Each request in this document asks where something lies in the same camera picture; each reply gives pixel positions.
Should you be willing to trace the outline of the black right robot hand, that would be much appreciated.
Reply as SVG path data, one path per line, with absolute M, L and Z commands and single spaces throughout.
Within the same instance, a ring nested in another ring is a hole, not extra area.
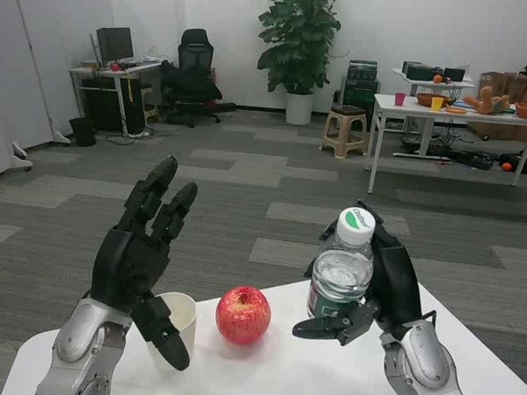
M 389 342 L 399 342 L 424 320 L 419 284 L 408 251 L 384 228 L 383 219 L 369 204 L 358 201 L 355 206 L 368 211 L 376 224 L 371 240 L 373 278 L 366 300 L 356 307 L 345 304 L 333 317 L 319 316 L 298 322 L 292 330 L 296 337 L 337 340 L 346 345 L 376 323 L 389 334 Z

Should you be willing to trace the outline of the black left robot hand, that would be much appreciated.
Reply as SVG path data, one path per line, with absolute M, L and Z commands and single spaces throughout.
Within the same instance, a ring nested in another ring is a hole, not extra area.
M 169 264 L 170 243 L 198 194 L 197 185 L 188 182 L 169 203 L 162 202 L 177 168 L 177 159 L 166 157 L 136 183 L 96 255 L 90 296 L 125 312 L 144 340 L 183 371 L 190 365 L 187 348 L 170 319 L 172 311 L 152 292 Z

